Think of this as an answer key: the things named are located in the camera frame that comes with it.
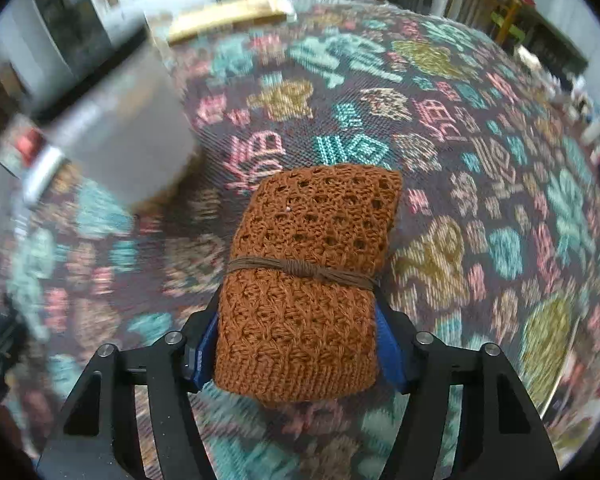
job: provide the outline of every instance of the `orange knitted cloth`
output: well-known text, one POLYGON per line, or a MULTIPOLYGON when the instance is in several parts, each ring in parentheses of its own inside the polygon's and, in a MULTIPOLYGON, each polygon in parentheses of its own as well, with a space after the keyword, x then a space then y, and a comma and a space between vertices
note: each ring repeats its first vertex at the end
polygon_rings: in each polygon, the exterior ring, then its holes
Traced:
MULTIPOLYGON (((369 277, 381 269, 402 179, 343 164, 278 173, 251 198, 230 258, 306 260, 369 277)), ((376 380, 373 292, 273 269, 227 274, 214 380, 263 402, 330 399, 376 380)))

